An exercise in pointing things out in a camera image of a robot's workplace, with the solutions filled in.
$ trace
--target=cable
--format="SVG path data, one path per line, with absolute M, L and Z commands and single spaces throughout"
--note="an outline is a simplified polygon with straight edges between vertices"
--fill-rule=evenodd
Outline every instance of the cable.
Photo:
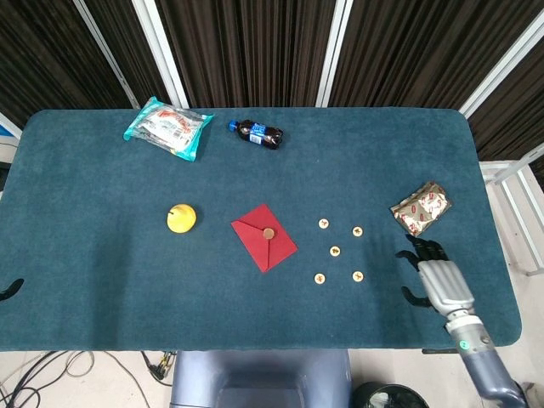
M 22 402 L 22 404 L 18 405 L 18 408 L 22 408 L 24 407 L 29 401 L 30 399 L 36 395 L 37 397 L 37 405 L 36 405 L 36 408 L 38 408 L 42 402 L 42 396 L 40 395 L 40 391 L 43 390 L 44 388 L 47 388 L 47 387 L 50 387 L 51 385 L 55 384 L 56 382 L 58 382 L 64 375 L 67 375 L 69 377 L 75 377 L 75 378 L 79 378 L 79 377 L 83 377 L 83 376 L 86 376 L 94 367 L 94 362 L 95 362 L 95 358 L 94 358 L 94 353 L 92 351 L 74 351 L 74 352 L 71 352 L 67 359 L 66 359 L 66 363 L 65 363 L 65 368 L 64 370 L 51 382 L 48 382 L 47 384 L 45 385 L 42 385 L 38 388 L 33 388 L 33 387 L 29 387 L 28 386 L 28 383 L 30 381 L 32 381 L 40 372 L 42 372 L 47 366 L 49 366 L 51 363 L 53 363 L 55 360 L 57 360 L 59 357 L 61 357 L 62 355 L 64 354 L 67 354 L 68 352 L 67 351 L 64 351 L 64 352 L 58 352 L 58 351 L 50 351 L 48 353 L 46 353 L 44 356 L 38 356 L 37 358 L 35 358 L 34 360 L 37 360 L 39 358 L 39 361 L 37 363 L 35 363 L 22 377 L 21 379 L 19 380 L 19 382 L 17 383 L 17 385 L 15 386 L 14 388 L 14 391 L 11 393 L 11 394 L 5 394 L 1 389 L 0 389 L 0 395 L 2 395 L 2 399 L 0 399 L 0 402 L 3 402 L 5 405 L 6 405 L 6 408 L 15 408 L 15 401 L 20 397 L 20 393 L 22 391 L 25 391 L 25 390 L 31 390 L 31 394 Z M 136 386 L 138 387 L 138 390 L 139 392 L 142 394 L 142 398 L 144 399 L 144 402 L 145 402 L 145 405 L 147 408 L 150 408 L 150 403 L 149 401 L 147 400 L 147 397 L 145 396 L 145 393 L 144 393 L 144 390 L 142 389 L 142 387 L 140 386 L 138 380 L 136 379 L 136 377 L 133 375 L 133 373 L 127 368 L 125 367 L 121 361 L 119 361 L 119 359 L 107 352 L 107 351 L 103 351 L 102 353 L 104 354 L 107 354 L 108 356 L 110 356 L 131 378 L 132 380 L 134 381 L 134 383 L 136 384 Z M 81 355 L 83 354 L 89 354 L 90 358 L 91 358 L 91 364 L 89 366 L 89 368 L 84 371 L 83 373 L 81 374 L 74 374 L 72 372 L 70 372 L 70 367 L 72 366 L 72 364 L 76 361 L 76 359 L 78 359 Z M 30 363 L 31 361 L 27 361 L 23 366 L 26 366 Z
M 153 379 L 159 384 L 164 385 L 165 387 L 172 387 L 172 384 L 167 384 L 165 382 L 162 382 L 162 380 L 167 375 L 170 367 L 173 364 L 173 362 L 170 362 L 170 359 L 172 358 L 172 356 L 175 356 L 175 353 L 165 352 L 161 358 L 161 362 L 159 363 L 159 365 L 152 365 L 145 351 L 140 351 L 140 353 L 142 354 L 145 365 L 147 366 L 147 369 L 149 370 Z
M 20 392 L 21 392 L 21 391 L 25 391 L 25 390 L 27 390 L 27 389 L 30 389 L 30 390 L 32 391 L 32 394 L 30 395 L 30 397 L 31 397 L 32 395 L 34 395 L 34 394 L 37 396 L 37 405 L 36 405 L 36 408 L 38 408 L 38 407 L 40 406 L 40 404 L 42 403 L 42 397 L 41 397 L 40 393 L 38 393 L 37 389 L 35 389 L 35 388 L 33 388 L 33 387 L 23 387 L 23 388 L 20 389 Z M 8 406 L 8 403 L 6 402 L 6 399 L 9 398 L 9 397 L 11 397 L 12 395 L 13 395 L 13 393 L 6 395 L 4 398 L 0 399 L 0 402 L 4 402 L 4 404 L 6 404 L 6 406 Z
M 138 389 L 139 389 L 139 392 L 142 394 L 142 397 L 144 398 L 144 401 L 145 401 L 145 404 L 147 405 L 147 408 L 151 408 L 150 403 L 147 401 L 147 398 L 145 397 L 144 390 L 140 387 L 139 382 L 138 382 L 138 380 L 136 379 L 136 377 L 133 375 L 133 373 L 130 372 L 130 371 L 128 370 L 128 368 L 125 367 L 125 366 L 121 363 L 121 361 L 119 361 L 119 360 L 117 359 L 117 357 L 116 357 L 115 355 L 113 355 L 112 353 L 109 353 L 109 352 L 107 352 L 107 351 L 103 351 L 102 353 L 108 354 L 108 355 L 109 355 L 113 360 L 115 360 L 115 362 L 116 362 L 116 363 L 117 363 L 117 364 L 118 364 L 118 365 L 119 365 L 119 366 L 120 366 L 120 367 L 121 367 L 121 368 L 122 368 L 122 369 L 123 369 L 123 370 L 131 377 L 131 378 L 132 378 L 132 379 L 133 379 L 133 381 L 136 383 L 136 386 L 137 386 Z
M 37 363 L 35 363 L 30 370 L 28 370 L 24 375 L 23 377 L 19 380 L 19 382 L 17 382 L 17 385 L 15 386 L 14 388 L 14 392 L 11 393 L 11 398 L 9 399 L 8 401 L 8 404 L 6 405 L 8 408 L 14 408 L 14 405 L 15 405 L 15 399 L 17 398 L 17 395 L 19 394 L 19 392 L 21 391 L 22 388 L 25 387 L 26 385 L 26 379 L 32 374 L 32 372 L 36 369 L 36 367 L 38 367 L 42 361 L 45 361 L 46 359 L 48 359 L 50 356 L 54 355 L 56 353 L 56 351 L 50 351 L 48 352 L 47 354 L 45 354 L 42 358 L 40 358 Z
M 28 360 L 27 362 L 25 362 L 24 364 L 21 364 L 20 366 L 18 366 L 17 368 L 15 368 L 13 371 L 11 371 L 9 373 L 9 375 L 7 377 L 5 377 L 2 381 L 0 381 L 0 392 L 2 392 L 2 394 L 8 394 L 8 390 L 5 388 L 5 383 L 15 374 L 17 374 L 17 372 L 19 370 L 21 370 L 23 367 L 25 366 L 28 366 L 30 363 L 32 363 L 33 361 L 36 361 L 37 359 L 41 358 L 44 356 L 44 353 L 41 353 L 37 356 L 34 356 L 33 358 L 31 358 L 30 360 Z
M 2 399 L 0 399 L 0 400 L 3 401 L 3 403 L 4 403 L 6 406 L 8 406 L 8 403 L 6 402 L 6 398 L 8 398 L 8 397 L 6 397 L 6 394 L 3 393 L 2 387 L 0 387 L 0 397 L 2 397 Z
M 66 359 L 66 368 L 65 368 L 65 373 L 68 377 L 73 377 L 73 378 L 79 378 L 79 377 L 85 377 L 89 372 L 91 372 L 91 370 L 93 369 L 94 367 L 94 353 L 92 351 L 80 351 L 79 353 L 77 353 L 76 351 L 73 351 L 72 354 L 70 354 L 68 356 L 68 358 Z M 82 354 L 84 353 L 88 353 L 89 356 L 91 357 L 91 365 L 88 367 L 88 369 L 86 371 L 84 371 L 83 373 L 81 374 L 72 374 L 70 372 L 70 366 L 72 365 L 72 363 Z

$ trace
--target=yellow ball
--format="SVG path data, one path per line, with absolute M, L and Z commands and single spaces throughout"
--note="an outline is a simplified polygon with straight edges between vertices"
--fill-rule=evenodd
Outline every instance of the yellow ball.
M 167 215 L 168 228 L 177 233 L 187 232 L 196 222 L 196 212 L 187 204 L 178 204 L 170 208 Z

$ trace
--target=plastic bag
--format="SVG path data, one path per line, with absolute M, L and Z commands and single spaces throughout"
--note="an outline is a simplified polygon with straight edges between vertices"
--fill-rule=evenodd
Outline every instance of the plastic bag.
M 194 162 L 202 129 L 212 118 L 213 115 L 175 108 L 153 96 L 130 124 L 123 138 L 147 140 L 173 155 Z
M 442 187 L 429 181 L 390 210 L 397 221 L 414 236 L 420 235 L 451 207 Z

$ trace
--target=robotic hand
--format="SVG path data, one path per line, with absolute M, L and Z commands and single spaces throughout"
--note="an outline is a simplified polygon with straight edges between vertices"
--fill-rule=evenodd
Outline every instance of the robotic hand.
M 482 320 L 474 313 L 474 296 L 461 271 L 446 256 L 439 243 L 407 235 L 416 254 L 400 251 L 422 279 L 427 297 L 415 297 L 402 286 L 402 294 L 413 306 L 434 308 L 447 322 L 445 329 L 467 367 L 479 395 L 504 408 L 528 407 L 520 387 L 510 377 L 495 350 Z
M 12 282 L 11 285 L 9 285 L 8 289 L 6 289 L 3 292 L 0 292 L 0 302 L 3 300 L 8 300 L 11 298 L 15 293 L 17 293 L 21 286 L 23 286 L 23 283 L 25 283 L 24 279 L 16 279 Z

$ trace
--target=black curtain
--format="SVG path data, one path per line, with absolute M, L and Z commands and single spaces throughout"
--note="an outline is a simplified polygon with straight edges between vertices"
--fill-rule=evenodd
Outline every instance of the black curtain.
M 544 143 L 544 39 L 470 116 L 482 161 L 518 160 Z M 544 188 L 544 157 L 531 165 Z
M 314 106 L 333 0 L 157 0 L 191 106 Z
M 543 0 L 354 0 L 330 106 L 459 109 Z
M 0 0 L 0 112 L 24 127 L 47 108 L 130 108 L 71 0 Z
M 155 95 L 170 103 L 131 0 L 85 0 L 138 102 Z

